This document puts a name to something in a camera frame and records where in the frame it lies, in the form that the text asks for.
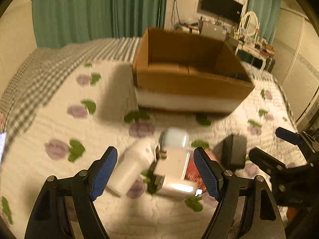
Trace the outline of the red rose tin box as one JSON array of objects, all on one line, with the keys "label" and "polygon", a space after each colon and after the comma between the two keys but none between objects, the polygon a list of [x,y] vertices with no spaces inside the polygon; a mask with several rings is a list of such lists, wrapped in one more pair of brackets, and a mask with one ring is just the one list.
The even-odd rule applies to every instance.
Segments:
[{"label": "red rose tin box", "polygon": [[185,173],[185,178],[189,181],[192,181],[197,184],[198,189],[201,189],[202,192],[206,192],[207,188],[204,185],[204,182],[201,178],[201,175],[194,162],[194,152],[190,152],[190,158],[188,161],[187,170]]}]

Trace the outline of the white cylindrical charger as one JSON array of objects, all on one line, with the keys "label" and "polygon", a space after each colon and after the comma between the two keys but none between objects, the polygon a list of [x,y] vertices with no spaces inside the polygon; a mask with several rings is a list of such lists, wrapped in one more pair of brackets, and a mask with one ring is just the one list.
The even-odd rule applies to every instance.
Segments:
[{"label": "white cylindrical charger", "polygon": [[155,161],[157,143],[152,138],[136,140],[121,155],[107,183],[107,188],[121,197],[127,194],[142,171],[149,169]]}]

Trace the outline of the white power adapter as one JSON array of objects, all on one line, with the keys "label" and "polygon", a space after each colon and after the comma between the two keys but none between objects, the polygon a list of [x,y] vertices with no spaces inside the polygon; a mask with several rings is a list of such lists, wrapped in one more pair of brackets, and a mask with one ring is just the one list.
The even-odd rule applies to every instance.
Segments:
[{"label": "white power adapter", "polygon": [[185,178],[190,153],[184,147],[166,147],[156,149],[156,165],[154,185],[156,194],[170,197],[175,201],[202,195],[203,190],[197,183]]}]

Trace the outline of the small black box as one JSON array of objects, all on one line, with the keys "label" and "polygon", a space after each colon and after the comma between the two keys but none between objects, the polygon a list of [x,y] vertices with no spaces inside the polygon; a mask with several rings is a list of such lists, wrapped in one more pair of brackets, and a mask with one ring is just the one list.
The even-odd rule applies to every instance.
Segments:
[{"label": "small black box", "polygon": [[236,171],[245,166],[247,139],[231,134],[223,140],[221,163],[225,169]]}]

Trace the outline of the dark suitcase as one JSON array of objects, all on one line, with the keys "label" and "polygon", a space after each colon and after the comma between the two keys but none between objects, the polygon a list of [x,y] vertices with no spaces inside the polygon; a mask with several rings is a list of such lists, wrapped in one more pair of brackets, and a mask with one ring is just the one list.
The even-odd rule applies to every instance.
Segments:
[{"label": "dark suitcase", "polygon": [[264,70],[271,73],[275,65],[275,59],[273,57],[268,57],[266,59],[266,65]]}]

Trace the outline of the white dressing table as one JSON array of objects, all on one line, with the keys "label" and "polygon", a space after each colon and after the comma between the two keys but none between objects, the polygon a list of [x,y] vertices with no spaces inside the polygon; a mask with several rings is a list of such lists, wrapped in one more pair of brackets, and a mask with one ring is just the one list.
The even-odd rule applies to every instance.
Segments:
[{"label": "white dressing table", "polygon": [[254,43],[246,43],[244,40],[236,39],[237,46],[235,49],[235,54],[239,53],[239,58],[260,71],[264,71],[266,65],[266,59],[268,57],[273,57],[274,54],[268,53],[260,45]]}]

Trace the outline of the white louvered wardrobe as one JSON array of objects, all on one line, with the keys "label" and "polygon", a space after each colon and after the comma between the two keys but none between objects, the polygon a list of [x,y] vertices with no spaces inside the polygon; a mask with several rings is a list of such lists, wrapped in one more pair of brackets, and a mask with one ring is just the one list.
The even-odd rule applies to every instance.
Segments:
[{"label": "white louvered wardrobe", "polygon": [[296,125],[306,125],[318,103],[318,35],[300,13],[280,9],[271,74],[287,96]]}]

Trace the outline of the smartphone with lit screen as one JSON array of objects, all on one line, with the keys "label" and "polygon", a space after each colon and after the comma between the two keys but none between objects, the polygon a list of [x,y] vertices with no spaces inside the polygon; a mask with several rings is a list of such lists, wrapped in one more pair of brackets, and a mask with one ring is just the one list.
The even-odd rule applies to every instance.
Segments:
[{"label": "smartphone with lit screen", "polygon": [[3,133],[0,134],[0,164],[2,163],[6,137],[7,137],[7,133],[6,132],[3,132]]}]

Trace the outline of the light blue earbuds case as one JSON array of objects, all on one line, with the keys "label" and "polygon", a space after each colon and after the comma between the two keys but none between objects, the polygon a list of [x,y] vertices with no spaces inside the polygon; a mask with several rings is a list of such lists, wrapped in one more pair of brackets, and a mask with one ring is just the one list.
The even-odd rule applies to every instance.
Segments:
[{"label": "light blue earbuds case", "polygon": [[159,137],[160,150],[164,151],[166,148],[184,148],[188,147],[189,134],[186,130],[170,127],[165,129]]}]

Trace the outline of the white floral quilt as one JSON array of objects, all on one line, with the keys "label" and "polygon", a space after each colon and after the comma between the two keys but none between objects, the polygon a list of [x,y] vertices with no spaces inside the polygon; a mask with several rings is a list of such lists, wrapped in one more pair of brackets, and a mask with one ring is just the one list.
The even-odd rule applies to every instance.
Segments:
[{"label": "white floral quilt", "polygon": [[[288,166],[301,166],[298,149],[275,136],[283,127],[295,130],[282,92],[273,75],[244,63],[254,89],[230,115],[211,117],[201,125],[193,113],[147,110],[149,120],[140,127],[125,120],[136,110],[136,98],[128,64],[101,62],[93,71],[101,74],[94,87],[81,87],[76,78],[88,74],[77,68],[48,105],[38,110],[31,127],[10,146],[2,164],[1,195],[4,221],[17,238],[23,238],[33,205],[50,175],[71,177],[88,168],[109,146],[122,154],[139,136],[153,141],[168,127],[184,129],[188,146],[205,145],[216,155],[230,134],[247,139],[247,148],[258,147]],[[111,238],[200,238],[215,209],[208,194],[187,206],[184,202],[151,195],[146,177],[140,176],[129,195],[104,192],[95,201],[99,217]]]}]

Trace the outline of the white oval mirror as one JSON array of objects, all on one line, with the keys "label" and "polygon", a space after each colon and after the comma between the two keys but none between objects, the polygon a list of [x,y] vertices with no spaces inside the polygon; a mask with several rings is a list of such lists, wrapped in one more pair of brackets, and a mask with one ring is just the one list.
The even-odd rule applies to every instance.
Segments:
[{"label": "white oval mirror", "polygon": [[244,37],[252,37],[259,29],[257,15],[253,11],[248,11],[239,23],[239,34]]}]

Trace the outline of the silver mini fridge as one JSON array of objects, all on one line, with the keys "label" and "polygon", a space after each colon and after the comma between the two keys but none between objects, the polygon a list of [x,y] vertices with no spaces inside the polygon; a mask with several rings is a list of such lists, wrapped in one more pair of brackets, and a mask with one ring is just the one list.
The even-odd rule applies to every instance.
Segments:
[{"label": "silver mini fridge", "polygon": [[207,21],[200,21],[199,26],[201,27],[200,35],[204,35],[206,37],[210,37],[223,42],[225,41],[226,29],[224,29],[224,27]]}]

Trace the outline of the open cardboard box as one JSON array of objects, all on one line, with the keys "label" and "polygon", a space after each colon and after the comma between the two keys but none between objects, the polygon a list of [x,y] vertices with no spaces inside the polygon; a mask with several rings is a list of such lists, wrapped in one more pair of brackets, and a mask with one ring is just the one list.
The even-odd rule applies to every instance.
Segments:
[{"label": "open cardboard box", "polygon": [[140,107],[177,112],[230,114],[255,87],[225,42],[160,28],[146,29],[132,80]]}]

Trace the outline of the green curtain right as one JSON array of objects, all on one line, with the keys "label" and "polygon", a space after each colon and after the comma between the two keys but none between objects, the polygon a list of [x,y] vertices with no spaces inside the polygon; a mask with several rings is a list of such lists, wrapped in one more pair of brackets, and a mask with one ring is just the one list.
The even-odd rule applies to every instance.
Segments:
[{"label": "green curtain right", "polygon": [[253,11],[260,24],[258,36],[265,38],[268,44],[273,41],[277,27],[277,18],[281,0],[248,0],[248,11]]}]

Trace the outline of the green curtain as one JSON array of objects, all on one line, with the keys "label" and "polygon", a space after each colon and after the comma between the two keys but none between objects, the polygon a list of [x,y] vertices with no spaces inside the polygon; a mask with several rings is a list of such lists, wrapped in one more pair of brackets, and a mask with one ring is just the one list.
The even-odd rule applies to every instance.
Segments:
[{"label": "green curtain", "polygon": [[101,38],[141,37],[163,27],[167,0],[31,0],[39,48]]},{"label": "green curtain", "polygon": [[258,36],[265,38],[268,44],[273,41],[277,27],[277,18],[281,0],[248,0],[248,11],[253,11],[260,24]]}]

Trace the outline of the grey checkered bedsheet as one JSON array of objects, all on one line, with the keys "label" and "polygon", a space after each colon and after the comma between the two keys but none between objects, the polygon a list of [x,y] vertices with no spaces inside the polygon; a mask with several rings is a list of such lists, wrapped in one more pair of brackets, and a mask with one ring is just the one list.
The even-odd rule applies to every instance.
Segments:
[{"label": "grey checkered bedsheet", "polygon": [[[81,93],[82,86],[62,91],[72,82],[77,70],[92,70],[101,79],[93,86],[98,91],[102,83],[115,99],[103,118],[108,126],[124,121],[125,116],[138,108],[130,80],[140,38],[107,38],[84,44],[71,44],[61,49],[40,48],[33,51],[21,64],[1,97],[1,131],[7,138],[4,153],[14,141],[32,126],[43,107],[61,106],[63,98],[71,100]],[[272,148],[274,132],[288,120],[288,104],[275,78],[249,64],[243,65],[254,84],[253,91],[237,109],[226,117],[212,120],[209,126],[194,116],[162,113],[154,116],[157,127],[176,123],[191,129],[196,138],[209,142],[236,133],[247,134],[251,145]]]}]

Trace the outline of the green curtain left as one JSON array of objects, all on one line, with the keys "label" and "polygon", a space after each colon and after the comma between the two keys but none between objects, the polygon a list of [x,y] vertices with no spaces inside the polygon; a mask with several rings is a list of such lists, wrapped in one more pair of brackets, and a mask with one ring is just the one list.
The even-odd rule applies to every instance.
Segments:
[{"label": "green curtain left", "polygon": [[31,0],[39,48],[101,38],[141,37],[163,27],[167,0]]}]

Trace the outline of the black wall television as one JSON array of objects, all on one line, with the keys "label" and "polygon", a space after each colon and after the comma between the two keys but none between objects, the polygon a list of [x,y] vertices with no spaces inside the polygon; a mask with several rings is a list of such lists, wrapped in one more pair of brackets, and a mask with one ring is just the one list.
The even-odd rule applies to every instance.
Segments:
[{"label": "black wall television", "polygon": [[202,0],[201,9],[237,24],[241,19],[243,5],[235,0]]}]

